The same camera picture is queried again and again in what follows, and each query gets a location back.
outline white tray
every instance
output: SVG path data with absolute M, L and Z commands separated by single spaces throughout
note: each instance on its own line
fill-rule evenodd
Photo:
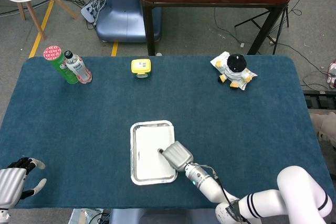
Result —
M 137 185 L 170 183 L 177 178 L 168 161 L 158 152 L 175 142 L 169 121 L 136 123 L 131 127 L 131 179 Z

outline water bottle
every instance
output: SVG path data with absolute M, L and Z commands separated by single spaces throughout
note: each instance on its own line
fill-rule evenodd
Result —
M 68 69 L 70 69 L 78 78 L 81 83 L 89 83 L 92 80 L 91 72 L 85 67 L 85 64 L 78 55 L 74 55 L 71 51 L 67 50 L 64 52 L 66 58 L 66 64 Z

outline yellow box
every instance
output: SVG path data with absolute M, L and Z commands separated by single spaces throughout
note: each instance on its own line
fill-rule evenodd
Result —
M 138 78 L 146 78 L 151 74 L 151 60 L 150 59 L 138 59 L 131 62 L 132 73 Z

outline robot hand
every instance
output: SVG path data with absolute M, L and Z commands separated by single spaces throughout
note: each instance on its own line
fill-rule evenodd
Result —
M 8 210 L 14 208 L 20 199 L 33 196 L 44 187 L 45 178 L 35 188 L 23 191 L 26 177 L 35 167 L 44 169 L 45 164 L 34 158 L 23 157 L 6 169 L 0 169 L 0 223 L 8 223 Z

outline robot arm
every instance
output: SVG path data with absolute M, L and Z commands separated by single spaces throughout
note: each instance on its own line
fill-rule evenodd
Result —
M 0 223 L 9 223 L 8 210 L 14 208 L 20 199 L 33 196 L 41 191 L 47 179 L 38 185 L 23 191 L 27 175 L 34 168 L 44 169 L 45 164 L 37 159 L 24 157 L 0 170 Z
M 209 201 L 220 203 L 216 207 L 216 216 L 222 224 L 287 214 L 291 224 L 323 224 L 323 217 L 332 209 L 330 197 L 299 166 L 287 167 L 279 173 L 279 190 L 261 191 L 238 200 L 222 188 L 211 167 L 193 163 L 193 155 L 180 142 L 159 152 L 177 171 L 182 172 L 184 168 L 186 176 Z M 212 169 L 217 181 L 202 167 Z

